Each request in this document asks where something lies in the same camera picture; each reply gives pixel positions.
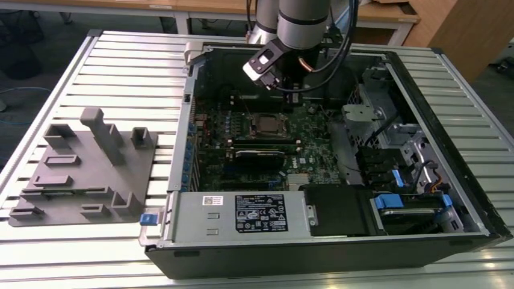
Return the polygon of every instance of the circuit board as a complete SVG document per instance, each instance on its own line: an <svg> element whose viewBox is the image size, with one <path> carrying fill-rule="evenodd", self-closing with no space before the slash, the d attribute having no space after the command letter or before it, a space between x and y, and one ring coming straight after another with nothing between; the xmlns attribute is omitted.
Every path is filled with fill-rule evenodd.
<svg viewBox="0 0 514 289"><path fill-rule="evenodd" d="M340 183L327 130L330 118L316 107L305 103L287 114L255 114L200 104L200 191L287 190L289 174L307 174L311 184ZM279 169L257 173L231 169L227 160L236 150L283 152Z"/></svg>

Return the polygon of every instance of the gray plastic holder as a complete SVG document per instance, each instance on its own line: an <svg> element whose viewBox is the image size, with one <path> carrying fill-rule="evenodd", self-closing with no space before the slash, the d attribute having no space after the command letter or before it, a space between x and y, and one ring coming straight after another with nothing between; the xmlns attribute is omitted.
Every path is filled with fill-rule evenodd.
<svg viewBox="0 0 514 289"><path fill-rule="evenodd" d="M80 122L91 131L50 125L37 164L10 226L136 222L144 210L157 134L145 128L119 132L99 108Z"/></svg>

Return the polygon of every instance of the aluminum extrusion table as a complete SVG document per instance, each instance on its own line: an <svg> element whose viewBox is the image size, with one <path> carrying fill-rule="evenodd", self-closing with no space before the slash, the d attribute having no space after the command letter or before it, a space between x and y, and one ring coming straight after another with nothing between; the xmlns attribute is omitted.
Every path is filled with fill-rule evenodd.
<svg viewBox="0 0 514 289"><path fill-rule="evenodd" d="M241 279L169 280L139 246L137 223L12 228L9 210L45 150L50 123L83 128L85 106L101 107L119 130L145 126L159 147L145 200L164 205L180 99L185 42L243 42L240 38L104 31L87 37L53 93L0 174L0 288L508 288L514 283L514 240L462 253L418 269ZM508 227L514 226L514 141L444 55L426 48L355 45L395 50L420 87ZM159 227L149 227L149 237Z"/></svg>

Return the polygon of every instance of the blue tab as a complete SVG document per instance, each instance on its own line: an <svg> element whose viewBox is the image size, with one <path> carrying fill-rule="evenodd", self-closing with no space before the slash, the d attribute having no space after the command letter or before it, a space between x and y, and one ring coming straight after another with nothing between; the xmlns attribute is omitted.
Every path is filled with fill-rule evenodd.
<svg viewBox="0 0 514 289"><path fill-rule="evenodd" d="M396 184L399 187L404 187L404 183L402 180L400 172L398 170L392 170L394 178L396 179Z"/></svg>
<svg viewBox="0 0 514 289"><path fill-rule="evenodd" d="M451 198L450 198L450 196L447 194L444 194L442 196L442 202L444 203L446 207L451 207L452 206Z"/></svg>
<svg viewBox="0 0 514 289"><path fill-rule="evenodd" d="M403 202L399 194L382 194L374 198L376 208L390 209L390 208L403 208Z"/></svg>
<svg viewBox="0 0 514 289"><path fill-rule="evenodd" d="M156 226L159 221L159 215L156 214L141 214L139 224L141 226Z"/></svg>

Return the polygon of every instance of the warning label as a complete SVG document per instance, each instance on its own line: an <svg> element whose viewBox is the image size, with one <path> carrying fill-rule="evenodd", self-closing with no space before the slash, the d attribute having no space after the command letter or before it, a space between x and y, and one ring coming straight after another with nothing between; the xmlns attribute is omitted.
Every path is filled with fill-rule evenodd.
<svg viewBox="0 0 514 289"><path fill-rule="evenodd" d="M283 194L235 196L235 229L239 233L285 232Z"/></svg>

